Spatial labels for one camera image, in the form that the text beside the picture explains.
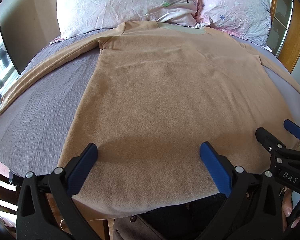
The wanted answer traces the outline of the person's right hand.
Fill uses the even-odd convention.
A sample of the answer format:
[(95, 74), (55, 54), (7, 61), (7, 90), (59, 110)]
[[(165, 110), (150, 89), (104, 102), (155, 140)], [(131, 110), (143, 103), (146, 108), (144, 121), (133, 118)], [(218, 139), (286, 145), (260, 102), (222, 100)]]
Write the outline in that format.
[(292, 213), (293, 204), (292, 204), (292, 190), (285, 187), (285, 194), (282, 201), (282, 224), (283, 232), (285, 232), (288, 227), (286, 218)]

